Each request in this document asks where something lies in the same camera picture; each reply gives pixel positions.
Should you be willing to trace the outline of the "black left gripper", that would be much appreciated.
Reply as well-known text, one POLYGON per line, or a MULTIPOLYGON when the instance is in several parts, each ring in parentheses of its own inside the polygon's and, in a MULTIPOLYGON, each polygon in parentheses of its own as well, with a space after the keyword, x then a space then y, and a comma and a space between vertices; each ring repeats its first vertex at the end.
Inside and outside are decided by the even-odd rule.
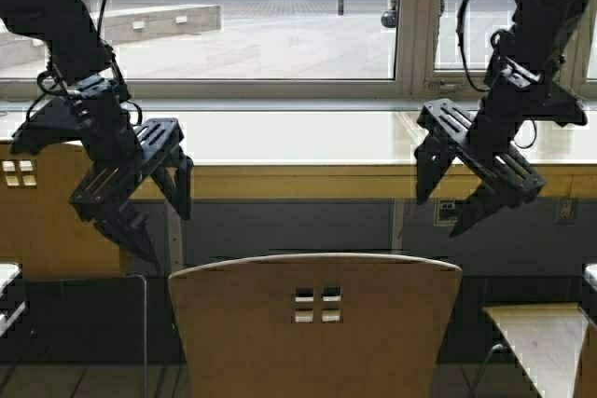
POLYGON ((124 82, 100 75, 73 86, 68 103, 91 166, 70 201, 81 220, 95 223, 120 249, 158 264, 147 216, 130 203, 131 196, 151 179, 176 213, 189 220, 194 163, 184 153, 179 121, 159 117, 131 123, 122 106, 130 98, 124 82))

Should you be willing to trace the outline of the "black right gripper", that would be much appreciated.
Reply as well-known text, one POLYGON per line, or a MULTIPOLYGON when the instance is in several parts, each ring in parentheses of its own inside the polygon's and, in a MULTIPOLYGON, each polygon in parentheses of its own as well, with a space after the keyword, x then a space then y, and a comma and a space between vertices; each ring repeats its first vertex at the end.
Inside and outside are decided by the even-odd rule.
POLYGON ((540 85, 539 75, 500 74, 475 114, 447 98, 423 104, 417 124, 426 136, 414 151, 417 204, 429 200, 457 158, 481 180, 463 202, 451 238, 497 213, 504 204, 516 207, 533 201, 544 187, 545 180, 513 144, 531 90, 540 85))

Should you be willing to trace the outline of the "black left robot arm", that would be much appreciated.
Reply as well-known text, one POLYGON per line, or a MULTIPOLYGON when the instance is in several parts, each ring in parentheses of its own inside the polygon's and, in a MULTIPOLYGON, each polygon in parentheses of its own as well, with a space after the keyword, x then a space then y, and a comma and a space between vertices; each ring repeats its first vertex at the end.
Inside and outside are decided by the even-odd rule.
POLYGON ((103 21, 83 0, 1 0, 7 30, 41 42, 48 54, 35 81, 45 105, 15 130, 11 150, 33 155, 81 144, 91 165, 70 202, 83 221, 139 229, 144 220, 130 200, 145 179, 188 219, 193 160, 183 151, 182 127, 171 117, 131 120, 132 94, 103 21))

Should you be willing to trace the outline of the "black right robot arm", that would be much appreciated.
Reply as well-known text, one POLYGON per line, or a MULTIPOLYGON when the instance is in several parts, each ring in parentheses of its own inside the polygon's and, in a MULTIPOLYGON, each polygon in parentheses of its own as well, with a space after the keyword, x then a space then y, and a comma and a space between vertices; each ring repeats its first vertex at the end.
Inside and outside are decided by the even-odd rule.
POLYGON ((455 160, 480 180, 461 204, 453 238, 542 192, 546 179, 515 145, 524 122, 549 121, 560 127, 589 122, 581 99, 555 76, 590 0, 514 1, 511 26, 490 37, 493 54, 478 111, 470 113, 443 98, 425 102, 417 117, 426 131, 414 151, 417 203, 430 199, 455 160))

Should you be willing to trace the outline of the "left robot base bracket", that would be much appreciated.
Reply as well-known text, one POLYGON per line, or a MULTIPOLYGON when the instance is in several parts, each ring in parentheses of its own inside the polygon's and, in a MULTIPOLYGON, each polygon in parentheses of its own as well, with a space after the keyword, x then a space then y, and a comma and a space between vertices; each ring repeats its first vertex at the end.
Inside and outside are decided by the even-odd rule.
POLYGON ((27 308, 22 266, 1 264, 1 337, 12 329, 27 308))

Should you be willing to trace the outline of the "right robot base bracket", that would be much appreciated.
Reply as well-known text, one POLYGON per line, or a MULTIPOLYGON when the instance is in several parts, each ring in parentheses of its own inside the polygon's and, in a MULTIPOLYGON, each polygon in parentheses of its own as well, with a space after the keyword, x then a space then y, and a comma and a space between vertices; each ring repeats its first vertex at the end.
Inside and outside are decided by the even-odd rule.
POLYGON ((579 299, 579 306, 593 323, 597 323, 596 271, 597 265, 595 263, 587 264, 584 267, 579 299))

